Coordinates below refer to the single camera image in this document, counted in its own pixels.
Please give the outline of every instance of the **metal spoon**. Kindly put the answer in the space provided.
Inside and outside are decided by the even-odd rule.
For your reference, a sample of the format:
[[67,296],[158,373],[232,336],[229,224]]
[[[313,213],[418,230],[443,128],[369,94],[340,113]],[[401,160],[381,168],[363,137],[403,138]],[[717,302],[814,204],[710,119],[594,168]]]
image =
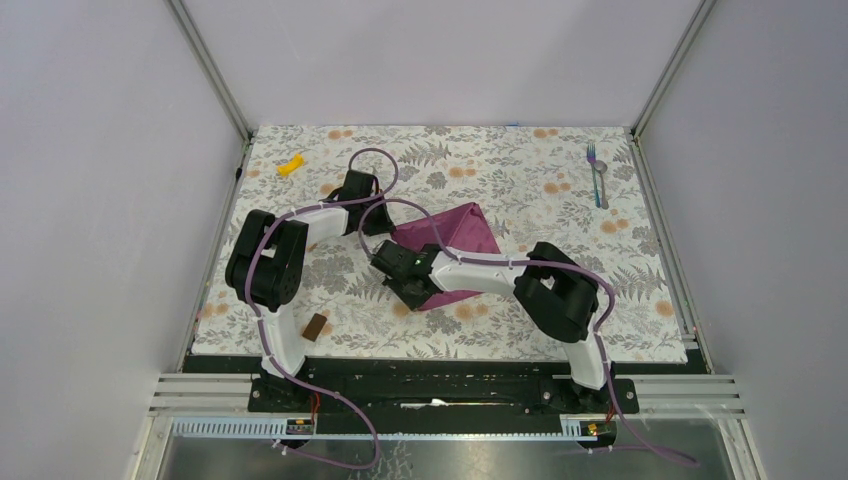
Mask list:
[[598,176],[601,177],[601,208],[607,210],[609,208],[609,202],[607,202],[607,186],[604,183],[604,174],[607,173],[607,164],[603,160],[596,160],[592,165],[592,168],[598,172]]

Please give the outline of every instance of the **floral pattern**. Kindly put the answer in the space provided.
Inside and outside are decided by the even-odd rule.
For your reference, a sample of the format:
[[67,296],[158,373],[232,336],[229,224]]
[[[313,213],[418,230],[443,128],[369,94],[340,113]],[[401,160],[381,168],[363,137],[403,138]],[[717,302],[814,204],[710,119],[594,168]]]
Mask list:
[[[595,142],[610,209],[595,207],[586,145]],[[432,213],[480,204],[502,252],[537,241],[559,246],[607,278],[617,307],[602,334],[616,361],[685,362],[659,244],[651,228],[622,128],[304,127],[265,126],[257,133],[206,303],[198,312],[192,352],[261,352],[255,320],[224,282],[224,269],[247,213],[312,205],[341,185],[351,154],[389,151],[400,165],[390,197]],[[305,159],[288,177],[277,173],[296,153]],[[355,168],[388,184],[392,168],[364,154]],[[389,207],[396,224],[418,212]],[[388,235],[372,237],[376,246]],[[328,317],[309,355],[377,358],[564,360],[559,342],[533,324],[513,299],[478,295],[427,312],[410,312],[368,265],[355,236],[310,245],[294,311],[303,328],[313,313]],[[599,295],[601,308],[606,298]]]

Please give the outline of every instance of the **yellow toy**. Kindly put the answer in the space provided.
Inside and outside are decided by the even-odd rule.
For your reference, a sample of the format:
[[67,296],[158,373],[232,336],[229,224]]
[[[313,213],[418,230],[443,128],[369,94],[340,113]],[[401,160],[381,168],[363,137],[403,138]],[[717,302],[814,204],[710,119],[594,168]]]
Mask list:
[[289,163],[277,167],[277,171],[280,172],[280,175],[287,177],[291,172],[300,168],[301,165],[303,165],[303,156],[296,153]]

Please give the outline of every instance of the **magenta fabric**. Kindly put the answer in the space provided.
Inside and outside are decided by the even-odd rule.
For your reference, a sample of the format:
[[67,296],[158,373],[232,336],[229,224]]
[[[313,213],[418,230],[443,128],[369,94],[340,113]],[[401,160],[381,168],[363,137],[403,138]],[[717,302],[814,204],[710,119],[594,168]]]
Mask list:
[[[451,210],[433,215],[436,229],[445,245],[467,252],[501,253],[492,229],[483,216],[483,210],[476,203],[466,203]],[[392,233],[392,240],[398,245],[419,251],[428,243],[438,243],[433,228],[426,218],[404,223]],[[456,290],[433,295],[419,311],[443,307],[454,302],[479,295],[479,292]]]

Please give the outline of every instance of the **fork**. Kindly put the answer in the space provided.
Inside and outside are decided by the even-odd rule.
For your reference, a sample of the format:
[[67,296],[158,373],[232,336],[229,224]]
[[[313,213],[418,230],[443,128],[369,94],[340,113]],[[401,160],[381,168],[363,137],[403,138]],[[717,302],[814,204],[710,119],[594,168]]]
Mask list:
[[595,206],[601,208],[601,196],[598,193],[598,172],[595,170],[595,142],[589,142],[586,147],[586,160],[589,162],[589,168],[592,169],[592,185],[595,186]]

